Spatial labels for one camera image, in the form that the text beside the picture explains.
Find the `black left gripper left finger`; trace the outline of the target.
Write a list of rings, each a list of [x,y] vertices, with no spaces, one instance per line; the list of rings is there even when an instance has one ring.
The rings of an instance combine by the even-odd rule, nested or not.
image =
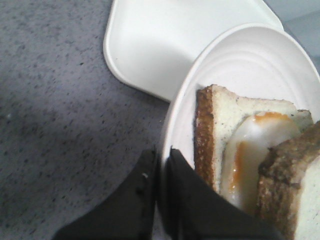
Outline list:
[[[100,205],[62,227],[55,240],[149,240],[152,237],[158,161],[144,150],[135,167]]]

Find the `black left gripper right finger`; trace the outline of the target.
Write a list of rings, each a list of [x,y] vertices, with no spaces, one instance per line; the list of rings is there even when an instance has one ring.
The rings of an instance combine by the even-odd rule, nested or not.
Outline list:
[[[173,240],[282,240],[272,226],[212,190],[178,149],[166,162],[167,232]]]

